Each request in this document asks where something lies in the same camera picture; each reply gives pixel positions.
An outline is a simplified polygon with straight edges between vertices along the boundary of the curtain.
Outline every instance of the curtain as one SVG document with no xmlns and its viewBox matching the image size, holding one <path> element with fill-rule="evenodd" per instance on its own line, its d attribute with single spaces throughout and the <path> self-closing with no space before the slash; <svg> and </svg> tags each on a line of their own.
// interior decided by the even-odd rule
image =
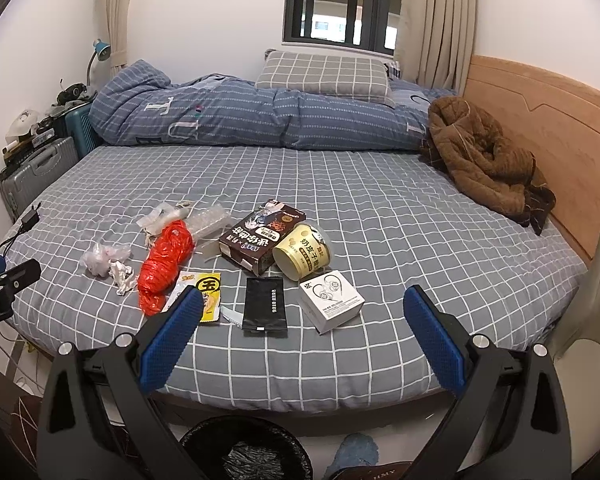
<svg viewBox="0 0 600 480">
<path fill-rule="evenodd" d="M 402 78 L 464 93 L 476 0 L 402 0 L 394 58 Z"/>
<path fill-rule="evenodd" d="M 111 76 L 126 66 L 126 24 L 130 0 L 98 0 L 101 38 L 111 44 Z"/>
</svg>

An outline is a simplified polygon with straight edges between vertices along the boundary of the blue striped comforter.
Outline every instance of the blue striped comforter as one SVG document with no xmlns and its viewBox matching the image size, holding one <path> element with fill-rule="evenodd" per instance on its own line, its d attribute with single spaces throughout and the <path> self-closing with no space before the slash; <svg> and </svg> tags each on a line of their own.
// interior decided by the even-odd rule
<svg viewBox="0 0 600 480">
<path fill-rule="evenodd" d="M 195 144 L 301 150 L 417 150 L 429 102 L 448 91 L 392 81 L 395 109 L 384 105 L 257 89 L 211 74 L 184 84 L 144 60 L 122 70 L 97 95 L 90 120 L 114 146 Z"/>
</svg>

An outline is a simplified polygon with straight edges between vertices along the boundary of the yellow cup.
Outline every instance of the yellow cup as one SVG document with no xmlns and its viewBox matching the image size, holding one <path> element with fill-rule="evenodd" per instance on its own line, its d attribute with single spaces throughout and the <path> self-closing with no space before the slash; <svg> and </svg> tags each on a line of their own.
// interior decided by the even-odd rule
<svg viewBox="0 0 600 480">
<path fill-rule="evenodd" d="M 273 259 L 286 277 L 299 282 L 312 272 L 329 265 L 330 242 L 321 229 L 298 224 L 273 248 Z"/>
</svg>

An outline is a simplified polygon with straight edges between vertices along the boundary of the metal bolt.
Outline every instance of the metal bolt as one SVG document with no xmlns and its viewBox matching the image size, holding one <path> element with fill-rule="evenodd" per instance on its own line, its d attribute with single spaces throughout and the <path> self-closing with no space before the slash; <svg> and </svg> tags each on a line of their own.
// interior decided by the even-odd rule
<svg viewBox="0 0 600 480">
<path fill-rule="evenodd" d="M 544 357 L 545 355 L 548 354 L 546 346 L 541 345 L 541 344 L 534 345 L 534 352 L 536 355 L 539 355 L 540 357 Z"/>
<path fill-rule="evenodd" d="M 489 346 L 489 339 L 482 334 L 474 335 L 474 345 L 478 348 L 487 348 Z"/>
<path fill-rule="evenodd" d="M 74 349 L 74 345 L 72 345 L 71 343 L 62 343 L 60 345 L 60 348 L 58 348 L 58 353 L 60 355 L 67 355 L 69 353 L 71 353 L 71 350 Z"/>
<path fill-rule="evenodd" d="M 116 346 L 120 348 L 126 348 L 131 344 L 133 340 L 134 337 L 131 334 L 120 334 L 116 338 Z"/>
</svg>

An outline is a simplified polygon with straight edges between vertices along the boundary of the crumpled paper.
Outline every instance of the crumpled paper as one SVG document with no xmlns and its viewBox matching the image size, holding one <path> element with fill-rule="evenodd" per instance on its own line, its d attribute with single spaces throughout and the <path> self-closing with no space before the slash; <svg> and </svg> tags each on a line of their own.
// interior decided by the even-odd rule
<svg viewBox="0 0 600 480">
<path fill-rule="evenodd" d="M 133 268 L 121 262 L 112 262 L 109 267 L 109 274 L 113 278 L 113 285 L 118 288 L 116 294 L 119 296 L 124 296 L 138 283 Z"/>
</svg>

